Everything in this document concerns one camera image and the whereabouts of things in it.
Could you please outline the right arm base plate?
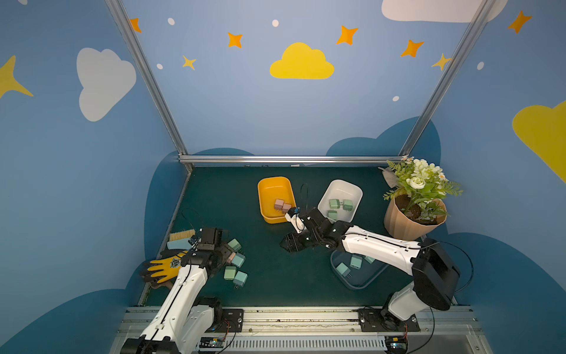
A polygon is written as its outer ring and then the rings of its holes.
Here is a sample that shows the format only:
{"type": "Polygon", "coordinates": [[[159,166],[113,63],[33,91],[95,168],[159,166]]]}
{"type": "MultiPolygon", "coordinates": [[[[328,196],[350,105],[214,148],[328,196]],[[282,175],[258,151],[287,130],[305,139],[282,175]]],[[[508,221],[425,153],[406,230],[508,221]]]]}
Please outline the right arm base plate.
{"type": "Polygon", "coordinates": [[[381,308],[366,306],[359,308],[357,312],[362,332],[420,332],[415,315],[402,321],[381,308]]]}

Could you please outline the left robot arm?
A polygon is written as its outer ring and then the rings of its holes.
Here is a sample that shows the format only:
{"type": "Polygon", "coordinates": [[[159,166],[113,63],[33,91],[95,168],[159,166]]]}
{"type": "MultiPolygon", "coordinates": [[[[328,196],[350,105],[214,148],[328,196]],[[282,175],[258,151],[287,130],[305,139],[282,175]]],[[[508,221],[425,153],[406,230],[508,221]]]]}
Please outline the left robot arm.
{"type": "Polygon", "coordinates": [[[126,339],[121,353],[194,353],[204,333],[221,325],[220,301],[197,297],[209,277],[226,264],[227,237],[227,230],[206,227],[190,250],[162,252],[180,255],[173,262],[178,267],[176,281],[150,324],[139,337],[126,339]]]}

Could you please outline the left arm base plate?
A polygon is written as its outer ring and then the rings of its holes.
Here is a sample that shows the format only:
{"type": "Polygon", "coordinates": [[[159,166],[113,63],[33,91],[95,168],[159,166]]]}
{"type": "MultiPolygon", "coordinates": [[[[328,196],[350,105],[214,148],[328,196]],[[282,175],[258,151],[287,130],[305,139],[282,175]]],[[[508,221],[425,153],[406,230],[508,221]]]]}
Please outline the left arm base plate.
{"type": "Polygon", "coordinates": [[[224,308],[219,319],[213,321],[206,333],[241,333],[243,330],[244,310],[224,308]]]}

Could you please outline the blue plug pile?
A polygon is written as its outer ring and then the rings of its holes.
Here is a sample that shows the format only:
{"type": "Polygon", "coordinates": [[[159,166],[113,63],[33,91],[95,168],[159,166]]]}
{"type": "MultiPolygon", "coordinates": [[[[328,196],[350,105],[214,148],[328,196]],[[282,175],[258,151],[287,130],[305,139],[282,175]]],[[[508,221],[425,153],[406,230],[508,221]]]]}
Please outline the blue plug pile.
{"type": "Polygon", "coordinates": [[[339,263],[335,269],[344,278],[351,276],[351,269],[344,263],[339,263]]]}
{"type": "Polygon", "coordinates": [[[234,253],[233,257],[231,258],[231,264],[236,266],[237,268],[241,268],[246,261],[246,257],[241,255],[240,253],[234,253]]]}

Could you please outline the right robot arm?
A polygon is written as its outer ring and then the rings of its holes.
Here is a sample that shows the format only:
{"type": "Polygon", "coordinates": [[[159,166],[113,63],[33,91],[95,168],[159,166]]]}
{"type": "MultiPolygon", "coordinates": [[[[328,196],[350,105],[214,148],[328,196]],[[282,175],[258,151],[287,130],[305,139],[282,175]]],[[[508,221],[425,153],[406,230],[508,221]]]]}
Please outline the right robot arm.
{"type": "Polygon", "coordinates": [[[330,221],[316,208],[305,215],[292,208],[284,217],[295,229],[281,242],[281,247],[290,253],[323,246],[373,258],[412,277],[411,283],[391,294],[378,315],[388,330],[426,308],[451,308],[461,272],[438,241],[397,240],[345,221],[330,221]]]}

